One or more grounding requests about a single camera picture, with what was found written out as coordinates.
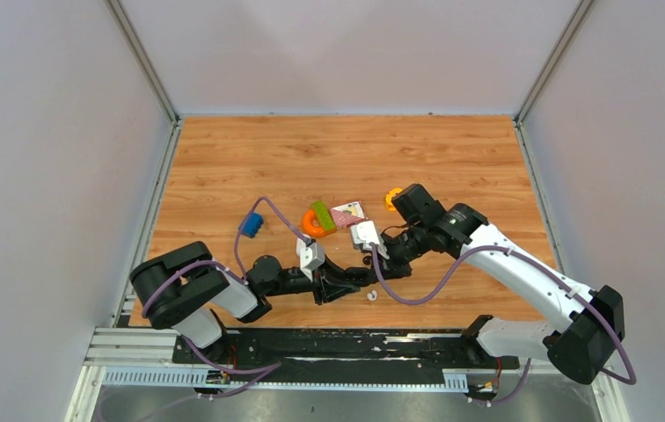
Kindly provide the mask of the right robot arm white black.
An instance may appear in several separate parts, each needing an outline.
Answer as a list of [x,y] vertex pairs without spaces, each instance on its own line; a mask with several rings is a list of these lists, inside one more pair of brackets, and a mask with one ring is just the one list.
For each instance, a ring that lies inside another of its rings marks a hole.
[[[585,385],[599,374],[633,385],[637,375],[625,350],[622,295],[604,285],[594,289],[535,258],[479,211],[464,203],[445,208],[421,184],[391,197],[405,220],[403,231],[387,236],[372,221],[352,229],[354,244],[372,254],[376,279],[397,302],[417,306],[432,300],[456,269],[467,264],[487,273],[519,295],[541,316],[536,322],[480,316],[462,343],[474,367],[495,357],[515,356],[550,362],[567,378]],[[446,253],[454,264],[436,287],[420,299],[406,299],[388,285],[404,276],[410,263],[428,252]]]

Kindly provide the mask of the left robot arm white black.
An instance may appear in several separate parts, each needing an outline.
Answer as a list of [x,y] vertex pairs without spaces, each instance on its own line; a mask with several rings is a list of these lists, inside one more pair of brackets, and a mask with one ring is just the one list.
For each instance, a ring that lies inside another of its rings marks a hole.
[[264,255],[245,277],[239,277],[197,241],[141,263],[128,279],[142,304],[142,317],[153,329],[174,329],[195,345],[206,362],[217,363],[227,356],[230,342],[206,304],[248,324],[271,310],[271,296],[310,293],[315,303],[324,304],[357,292],[373,280],[366,267],[335,265],[321,244],[311,239],[296,242],[296,255],[298,266],[288,268]]

